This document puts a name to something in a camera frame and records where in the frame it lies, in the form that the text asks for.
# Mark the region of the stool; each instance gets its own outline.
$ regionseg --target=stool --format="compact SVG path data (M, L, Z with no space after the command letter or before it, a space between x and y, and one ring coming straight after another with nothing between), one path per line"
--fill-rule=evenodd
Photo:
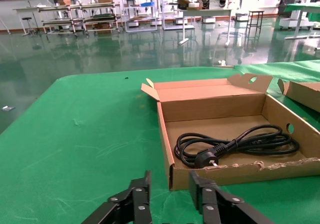
M26 20L28 22L28 26L29 26L29 29L26 31L26 34L24 34L23 36L34 35L36 32L34 29L31 28L30 22L29 22L29 20L32 20L32 18L26 17L26 18L22 18L22 20Z
M258 19L257 19L257 22L255 24L253 24L252 23L252 19L254 18L254 14L255 13L258 13ZM250 35L251 27L256 27L255 32L257 32L257 29L259 28L260 29L259 34L260 34L261 33L261 25L262 25L262 19L263 18L264 18L264 10L249 10L249 21L246 24L245 33L247 33L247 30L249 28L249 34L248 35Z

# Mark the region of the green table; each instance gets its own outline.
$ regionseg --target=green table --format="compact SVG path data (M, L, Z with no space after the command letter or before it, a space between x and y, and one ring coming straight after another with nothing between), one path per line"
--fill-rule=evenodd
M285 12L290 11L300 11L298 22L295 28L295 35L293 37L287 37L285 40L296 40L296 39L306 39L308 37L310 38L319 38L319 35L311 35L311 36L298 36L298 32L300 29L300 23L302 20L303 12L309 13L308 19L309 21L318 21L320 19L320 4L318 3L301 3L301 4L289 4L286 6Z
M270 74L319 81L320 61L179 68L68 76L57 80L0 136L0 223L80 224L131 179L152 171L154 223L201 223L188 191L170 192L156 103L140 90L155 82ZM320 129L319 114L269 93ZM275 223L319 223L319 176L229 185Z

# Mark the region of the coiled cable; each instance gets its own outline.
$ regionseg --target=coiled cable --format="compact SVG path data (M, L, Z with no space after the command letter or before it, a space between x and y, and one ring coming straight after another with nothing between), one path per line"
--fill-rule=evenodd
M264 128L275 129L276 132L257 134L245 138L248 134ZM185 150L194 143L206 143L212 148L204 149L197 154ZM286 155L299 150L299 143L277 125L259 125L251 128L233 140L219 140L198 133L185 133L179 136L174 147L175 156L190 168L203 168L212 164L218 165L221 157L227 153L242 152L254 155Z

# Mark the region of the power cord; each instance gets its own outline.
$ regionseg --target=power cord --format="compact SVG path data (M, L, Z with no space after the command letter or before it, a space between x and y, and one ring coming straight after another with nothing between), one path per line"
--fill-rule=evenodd
M249 133L264 128L272 128L276 132L245 138ZM188 146L199 142L207 143L213 147L201 150L197 154L189 154L185 151ZM281 146L290 146L290 148L284 150L277 148ZM299 143L290 135L283 133L279 126L268 124L251 128L233 140L219 140L198 133L185 133L176 140L174 154L190 168L203 168L210 165L217 166L220 158L232 152L255 155L286 155L298 151L299 146Z

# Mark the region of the shiny floor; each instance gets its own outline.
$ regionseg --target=shiny floor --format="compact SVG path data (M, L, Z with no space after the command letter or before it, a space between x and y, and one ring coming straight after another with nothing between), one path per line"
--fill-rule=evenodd
M76 74L174 68L188 66L246 65L319 59L314 51L319 39L284 40L293 31L279 30L279 19L264 19L261 34L246 23L232 23L228 48L228 23L196 23L187 30L189 41L179 46L180 30L127 34L91 33L22 37L0 35L0 133L17 119L56 79Z

